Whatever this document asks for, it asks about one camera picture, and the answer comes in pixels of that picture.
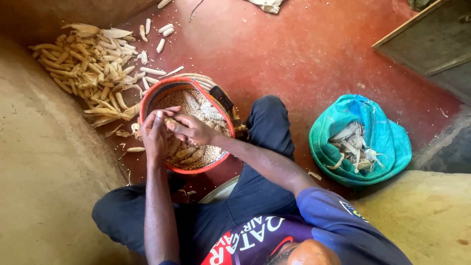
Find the plastic sack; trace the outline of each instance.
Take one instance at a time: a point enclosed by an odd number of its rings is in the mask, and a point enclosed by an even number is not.
[[[341,158],[338,148],[328,142],[329,138],[347,127],[350,122],[365,126],[365,142],[379,155],[371,172],[355,172],[354,165],[344,159],[340,167],[334,166]],[[360,95],[343,95],[326,109],[312,125],[309,145],[317,165],[336,182],[361,189],[389,179],[403,170],[412,158],[412,147],[406,130],[386,118],[381,107]]]

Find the shirt logo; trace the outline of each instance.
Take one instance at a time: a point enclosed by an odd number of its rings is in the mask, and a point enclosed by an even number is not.
[[[361,216],[361,214],[357,212],[352,206],[350,206],[350,204],[343,202],[341,200],[339,200],[339,202],[345,208],[345,210],[347,210],[347,212],[349,212],[351,215],[361,218],[363,221],[367,223],[370,223],[363,216]]]

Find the red floor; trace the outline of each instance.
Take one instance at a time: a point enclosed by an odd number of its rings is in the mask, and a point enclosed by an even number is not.
[[[147,67],[171,71],[184,65],[180,73],[210,76],[229,93],[242,119],[257,98],[279,96],[289,110],[296,162],[306,170],[319,171],[309,151],[311,125],[343,94],[361,94],[380,104],[389,119],[407,129],[414,151],[451,124],[462,104],[371,48],[414,15],[406,0],[286,0],[278,15],[266,14],[244,0],[204,0],[189,23],[198,2],[175,0],[164,10],[154,6],[118,27],[133,30],[140,39],[138,28],[146,18],[156,29],[172,22],[175,32],[166,38],[171,43],[161,54],[155,52],[162,37],[155,30],[147,36],[149,42],[133,43],[154,60]],[[141,66],[140,60],[134,64]],[[117,145],[124,138],[110,139]],[[125,142],[126,147],[142,144],[131,138]],[[145,179],[144,153],[126,155],[123,165],[132,170],[134,183]],[[187,191],[197,191],[192,200],[236,176],[241,163],[233,158],[224,166],[186,186]],[[349,193],[327,177],[317,182]]]

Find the dark pants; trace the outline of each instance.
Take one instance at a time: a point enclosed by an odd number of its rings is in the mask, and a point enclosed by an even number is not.
[[[288,112],[276,96],[258,99],[247,120],[249,142],[293,158],[294,144]],[[117,188],[93,208],[98,228],[113,241],[145,255],[145,183]],[[229,197],[209,204],[174,204],[183,265],[200,264],[219,238],[234,226],[257,215],[297,211],[293,194],[245,165]]]

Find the green sack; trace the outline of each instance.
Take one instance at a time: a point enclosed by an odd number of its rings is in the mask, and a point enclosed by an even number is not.
[[[350,122],[365,126],[365,142],[377,153],[378,162],[371,172],[355,173],[354,165],[344,159],[340,167],[334,166],[341,158],[339,149],[328,143],[329,138],[347,127]],[[317,165],[336,182],[361,189],[364,186],[385,181],[396,175],[409,164],[412,147],[406,130],[386,118],[381,107],[360,95],[343,95],[327,108],[312,125],[309,132],[311,154]]]

